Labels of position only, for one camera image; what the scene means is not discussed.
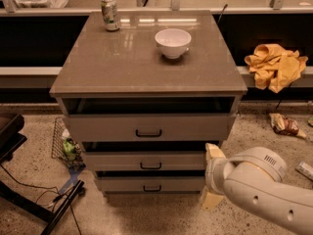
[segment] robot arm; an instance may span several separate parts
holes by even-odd
[[[243,210],[296,234],[313,234],[313,191],[281,183],[286,167],[277,154],[256,147],[231,159],[212,157],[205,180],[210,193]]]

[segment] wire basket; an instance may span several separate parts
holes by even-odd
[[[66,130],[66,125],[63,122],[61,117],[55,119],[55,128],[53,132],[53,141],[52,141],[52,159],[57,159],[62,164],[68,168],[72,167],[83,167],[85,166],[80,154],[81,151],[78,148],[78,145],[75,149],[76,157],[74,160],[70,160],[64,153],[64,140],[62,138],[64,131]]]

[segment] yellow cloth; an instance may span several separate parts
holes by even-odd
[[[255,87],[268,87],[278,93],[301,77],[307,57],[299,57],[298,51],[285,50],[278,44],[260,44],[253,55],[245,57],[249,72],[254,72]]]

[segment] soda can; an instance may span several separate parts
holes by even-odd
[[[101,0],[101,11],[104,17],[106,30],[114,31],[120,27],[115,0]]]

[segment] bowl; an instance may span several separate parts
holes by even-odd
[[[192,36],[179,28],[167,28],[156,34],[156,46],[168,59],[177,59],[188,49]]]

